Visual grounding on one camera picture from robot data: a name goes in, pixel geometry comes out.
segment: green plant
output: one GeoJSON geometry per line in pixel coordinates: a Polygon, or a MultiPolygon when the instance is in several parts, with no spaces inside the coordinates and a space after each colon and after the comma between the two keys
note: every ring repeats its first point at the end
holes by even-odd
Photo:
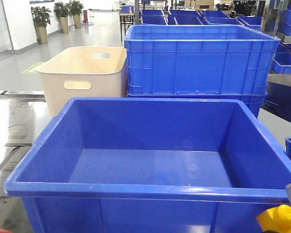
{"type": "Polygon", "coordinates": [[[42,7],[31,7],[31,14],[33,16],[33,24],[37,27],[45,27],[50,25],[50,13],[49,8],[42,7]]]}
{"type": "Polygon", "coordinates": [[[55,3],[54,12],[57,18],[69,16],[70,12],[69,12],[68,7],[69,7],[69,3],[63,4],[62,1],[55,3]]]}
{"type": "Polygon", "coordinates": [[[69,10],[71,15],[75,16],[75,15],[80,15],[82,13],[82,9],[84,8],[83,4],[80,3],[79,1],[70,1],[69,4],[69,10]]]}

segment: table leg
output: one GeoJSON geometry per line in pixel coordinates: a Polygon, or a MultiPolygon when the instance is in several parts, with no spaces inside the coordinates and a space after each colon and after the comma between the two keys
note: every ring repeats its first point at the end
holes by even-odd
{"type": "Polygon", "coordinates": [[[124,36],[126,35],[126,17],[124,17],[124,36]]]}
{"type": "Polygon", "coordinates": [[[122,38],[122,17],[120,16],[120,30],[121,30],[121,41],[123,41],[122,38]]]}

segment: yellow object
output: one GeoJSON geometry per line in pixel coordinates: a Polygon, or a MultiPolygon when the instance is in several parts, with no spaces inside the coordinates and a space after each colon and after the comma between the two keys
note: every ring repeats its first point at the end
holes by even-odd
{"type": "Polygon", "coordinates": [[[257,216],[263,231],[291,233],[291,207],[280,205],[264,211],[257,216]]]}

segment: beige storage bin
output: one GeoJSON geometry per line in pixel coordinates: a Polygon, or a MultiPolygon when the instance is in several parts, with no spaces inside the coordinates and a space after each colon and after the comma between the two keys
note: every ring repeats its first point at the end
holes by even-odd
{"type": "Polygon", "coordinates": [[[38,71],[51,117],[72,97],[126,96],[126,49],[71,47],[38,71]]]}

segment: yellow floor line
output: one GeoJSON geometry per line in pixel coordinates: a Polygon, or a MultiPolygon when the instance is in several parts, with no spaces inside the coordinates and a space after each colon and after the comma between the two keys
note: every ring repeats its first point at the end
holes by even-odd
{"type": "Polygon", "coordinates": [[[93,46],[97,46],[101,41],[103,41],[118,25],[120,25],[120,22],[116,24],[110,31],[108,31],[107,34],[105,34],[100,40],[98,40],[93,46]]]}

